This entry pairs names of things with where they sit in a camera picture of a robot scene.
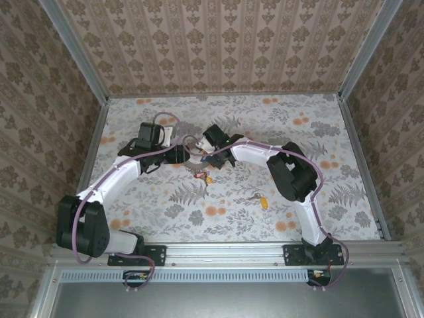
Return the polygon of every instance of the perforated metal strip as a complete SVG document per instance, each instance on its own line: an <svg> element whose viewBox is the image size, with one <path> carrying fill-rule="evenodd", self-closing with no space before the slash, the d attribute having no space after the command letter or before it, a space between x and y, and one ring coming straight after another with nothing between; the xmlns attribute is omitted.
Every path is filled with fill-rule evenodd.
<svg viewBox="0 0 424 318"><path fill-rule="evenodd" d="M61 283L123 282L124 270L63 270ZM151 282L242 283L307 282L307 270L168 270L155 271Z"/></svg>

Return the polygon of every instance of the floral wallpaper floor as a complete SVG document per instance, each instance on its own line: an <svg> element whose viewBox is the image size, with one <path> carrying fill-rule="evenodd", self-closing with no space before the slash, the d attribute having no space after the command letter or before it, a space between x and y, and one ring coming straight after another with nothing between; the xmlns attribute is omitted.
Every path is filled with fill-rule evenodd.
<svg viewBox="0 0 424 318"><path fill-rule="evenodd" d="M379 239L335 95L112 99L109 107L92 181L137 136L141 122L169 111L195 136L217 123L229 135L273 145L298 143L323 169L318 206L329 232L346 240ZM167 116L158 120L175 124ZM111 228L140 233L147 242L300 240L293 205L278 193L267 169L237 162L236 168L205 170L213 180L207 187L185 164L141 175L107 211ZM248 200L255 193L267 199L267 209L259 199Z"/></svg>

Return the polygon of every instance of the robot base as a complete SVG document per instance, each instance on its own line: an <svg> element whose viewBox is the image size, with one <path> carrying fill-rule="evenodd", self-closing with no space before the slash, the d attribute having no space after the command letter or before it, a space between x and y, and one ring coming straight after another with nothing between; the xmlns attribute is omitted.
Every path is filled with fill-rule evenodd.
<svg viewBox="0 0 424 318"><path fill-rule="evenodd" d="M137 237L137 244L131 255L143 255L150 257L156 267L165 266L166 245L144 245L144 237L131 233ZM114 254L107 259L108 266L149 266L147 260L139 258L124 258Z"/></svg>
<svg viewBox="0 0 424 318"><path fill-rule="evenodd" d="M283 251L286 266L328 266L329 261L332 266L343 265L345 263L342 248L338 244L332 244L325 254L313 261L306 256L305 246L303 244L283 245Z"/></svg>

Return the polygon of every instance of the brown damask wallpaper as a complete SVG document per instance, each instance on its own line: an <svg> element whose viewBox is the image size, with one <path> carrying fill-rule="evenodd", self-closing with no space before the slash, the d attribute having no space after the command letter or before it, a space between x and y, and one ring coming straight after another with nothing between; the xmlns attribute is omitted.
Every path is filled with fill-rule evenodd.
<svg viewBox="0 0 424 318"><path fill-rule="evenodd" d="M109 95L337 91L383 0L59 0Z"/></svg>
<svg viewBox="0 0 424 318"><path fill-rule="evenodd" d="M393 239L424 290L424 2L404 1L348 99Z"/></svg>
<svg viewBox="0 0 424 318"><path fill-rule="evenodd" d="M0 317L25 317L99 104L38 1L0 1Z"/></svg>

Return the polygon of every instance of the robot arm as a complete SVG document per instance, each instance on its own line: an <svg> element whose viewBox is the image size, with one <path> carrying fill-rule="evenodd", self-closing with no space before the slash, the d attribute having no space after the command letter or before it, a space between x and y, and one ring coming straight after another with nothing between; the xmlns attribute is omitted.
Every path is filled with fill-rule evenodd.
<svg viewBox="0 0 424 318"><path fill-rule="evenodd" d="M182 163L188 160L188 152L182 145L177 145L163 154L133 160L117 169L121 162L130 157L169 146L171 133L172 128L170 127L142 123L138 138L134 138L119 151L113 165L94 184L75 197L65 196L59 204L57 244L72 249L72 223L76 216L76 210L81 201L93 191L81 213L81 217L85 217L85 220L84 222L78 221L77 251L92 257L114 252L143 255L142 236L109 229L105 211L110 208L123 189L136 180L139 175L149 174L158 169L161 164ZM230 138L217 125L209 127L203 135L204 138L196 146L208 153L235 142L247 142L247 144L236 145L218 154L208 156L206 161L218 169L221 169L226 161L233 166L236 161L242 161L268 168L281 195L295 203L295 210L302 228L302 243L307 257L316 260L328 251L333 242L319 228L311 205L311 194L317 187L315 183L317 173L312 166L295 156L270 150L273 146L256 142L249 143L251 140L240 134ZM299 147L292 142L282 148L303 155ZM101 182L111 170L114 172L104 182Z"/></svg>
<svg viewBox="0 0 424 318"><path fill-rule="evenodd" d="M208 153L236 142L246 142L246 144L236 145L218 154L208 156L208 163L218 169L221 169L226 161L233 166L236 161L241 161L268 168L280 194L294 202L307 257L316 260L328 251L333 241L321 231L312 208L311 196L317 187L315 183L317 172L310 164L297 157L270 150L278 146L252 142L240 134L230 138L217 125L209 127L203 135L204 137L196 146ZM299 146L293 142L287 143L282 148L304 156Z"/></svg>
<svg viewBox="0 0 424 318"><path fill-rule="evenodd" d="M177 145L165 153L133 160L117 168L121 162L131 157L169 147L171 134L172 127L142 123L138 138L132 139L119 151L112 166L99 179L76 196L66 195L59 202L57 245L72 249L72 225L77 208L81 201L93 192L83 206L81 221L78 221L77 251L92 257L114 252L143 255L142 237L124 231L111 230L107 224L105 211L110 208L124 188L135 181L139 175L149 174L157 170L161 164L179 164L188 160L189 154L182 145ZM103 181L112 170L111 175Z"/></svg>

